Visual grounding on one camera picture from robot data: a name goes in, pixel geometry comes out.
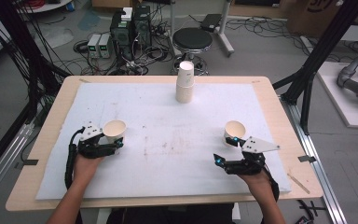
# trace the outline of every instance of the stack of cups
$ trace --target stack of cups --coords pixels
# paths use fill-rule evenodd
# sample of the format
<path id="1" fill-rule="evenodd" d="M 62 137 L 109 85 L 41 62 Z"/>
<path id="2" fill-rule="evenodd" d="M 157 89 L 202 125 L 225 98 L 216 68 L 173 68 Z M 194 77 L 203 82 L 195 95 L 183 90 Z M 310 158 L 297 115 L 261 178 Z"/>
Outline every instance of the stack of cups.
<path id="1" fill-rule="evenodd" d="M 194 64 L 183 61 L 179 65 L 178 78 L 176 79 L 176 100 L 186 104 L 193 98 Z"/>

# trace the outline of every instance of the table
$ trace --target table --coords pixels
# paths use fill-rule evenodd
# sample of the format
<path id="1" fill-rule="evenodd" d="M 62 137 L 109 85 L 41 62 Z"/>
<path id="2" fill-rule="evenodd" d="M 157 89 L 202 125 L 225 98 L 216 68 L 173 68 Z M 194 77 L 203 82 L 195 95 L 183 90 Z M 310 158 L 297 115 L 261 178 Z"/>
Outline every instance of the table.
<path id="1" fill-rule="evenodd" d="M 66 118 L 76 91 L 81 83 L 174 83 L 176 77 L 147 76 L 147 77 L 68 77 L 52 106 L 43 125 L 29 160 L 38 160 L 36 166 L 24 166 L 17 183 L 7 200 L 8 211 L 30 211 L 53 209 L 59 200 L 35 200 L 48 156 L 59 134 L 62 123 Z M 259 103 L 264 112 L 271 135 L 280 143 L 279 155 L 284 169 L 292 185 L 290 193 L 282 194 L 281 199 L 306 199 L 322 197 L 323 192 L 319 181 L 308 162 L 300 162 L 297 157 L 305 153 L 297 140 L 296 134 L 282 109 L 281 103 L 266 77 L 196 77 L 197 83 L 243 83 L 252 84 Z M 192 204 L 192 203 L 228 203 L 253 201 L 249 194 L 214 195 L 214 196 L 185 196 L 157 198 L 119 198 L 84 200 L 82 207 L 120 207 L 159 204 Z"/>

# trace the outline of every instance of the black stool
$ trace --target black stool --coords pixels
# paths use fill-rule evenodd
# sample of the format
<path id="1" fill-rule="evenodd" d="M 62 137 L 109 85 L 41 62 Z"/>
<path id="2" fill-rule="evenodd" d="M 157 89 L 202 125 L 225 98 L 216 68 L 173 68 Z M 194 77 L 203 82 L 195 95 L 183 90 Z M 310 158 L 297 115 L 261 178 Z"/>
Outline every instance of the black stool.
<path id="1" fill-rule="evenodd" d="M 180 62 L 187 60 L 194 64 L 194 71 L 198 71 L 194 75 L 209 75 L 207 63 L 201 57 L 194 55 L 205 52 L 211 47 L 212 38 L 209 33 L 199 28 L 180 29 L 173 34 L 172 43 L 183 53 L 173 61 L 173 72 L 177 73 Z"/>

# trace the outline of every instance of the paper cup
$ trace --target paper cup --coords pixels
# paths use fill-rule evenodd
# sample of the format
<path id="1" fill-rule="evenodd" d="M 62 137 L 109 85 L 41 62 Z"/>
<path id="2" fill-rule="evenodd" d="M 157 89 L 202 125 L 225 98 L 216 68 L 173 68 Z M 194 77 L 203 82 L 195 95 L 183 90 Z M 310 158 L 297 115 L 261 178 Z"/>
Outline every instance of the paper cup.
<path id="1" fill-rule="evenodd" d="M 176 84 L 176 100 L 179 103 L 187 104 L 193 99 L 194 84 L 190 87 L 182 87 Z"/>
<path id="2" fill-rule="evenodd" d="M 226 142 L 226 138 L 230 137 L 239 137 L 239 138 L 243 138 L 243 136 L 246 133 L 246 129 L 245 126 L 243 126 L 242 123 L 240 123 L 239 121 L 236 120 L 231 120 L 226 124 L 225 127 L 225 134 L 223 136 L 223 143 L 225 144 L 225 146 L 230 147 L 230 144 L 227 144 Z"/>
<path id="3" fill-rule="evenodd" d="M 190 87 L 194 84 L 194 64 L 189 61 L 183 61 L 179 64 L 178 77 L 176 84 L 181 87 Z"/>
<path id="4" fill-rule="evenodd" d="M 127 129 L 126 123 L 122 120 L 111 120 L 105 124 L 103 127 L 103 134 L 105 135 L 109 143 L 114 143 L 119 138 L 123 137 L 124 142 L 124 133 Z"/>

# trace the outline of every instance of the computer tower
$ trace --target computer tower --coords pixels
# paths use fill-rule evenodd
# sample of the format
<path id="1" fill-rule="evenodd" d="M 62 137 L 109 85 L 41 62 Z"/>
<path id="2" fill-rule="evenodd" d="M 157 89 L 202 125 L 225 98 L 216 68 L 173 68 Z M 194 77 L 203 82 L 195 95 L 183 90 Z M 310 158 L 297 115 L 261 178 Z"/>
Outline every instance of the computer tower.
<path id="1" fill-rule="evenodd" d="M 133 14 L 133 20 L 138 46 L 141 46 L 142 48 L 152 46 L 150 6 L 136 7 Z"/>
<path id="2" fill-rule="evenodd" d="M 133 22 L 123 21 L 121 19 L 121 11 L 113 15 L 110 25 L 110 33 L 113 39 L 113 47 L 118 58 L 121 56 L 126 60 L 133 61 L 133 50 L 136 50 L 134 43 Z"/>

